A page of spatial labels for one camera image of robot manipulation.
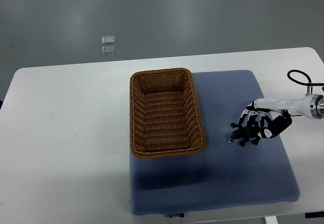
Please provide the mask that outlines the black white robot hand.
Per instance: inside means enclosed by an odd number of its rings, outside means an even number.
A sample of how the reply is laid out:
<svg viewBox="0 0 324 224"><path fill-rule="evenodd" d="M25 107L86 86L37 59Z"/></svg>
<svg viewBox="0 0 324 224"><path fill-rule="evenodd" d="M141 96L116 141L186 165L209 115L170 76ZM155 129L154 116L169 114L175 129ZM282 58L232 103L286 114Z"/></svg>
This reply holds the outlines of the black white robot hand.
<svg viewBox="0 0 324 224"><path fill-rule="evenodd" d="M256 99L244 108L236 126L247 129L244 141L252 138L256 145L260 139L278 136L292 124L293 117L300 116L323 119L323 96L308 94L298 100Z"/></svg>

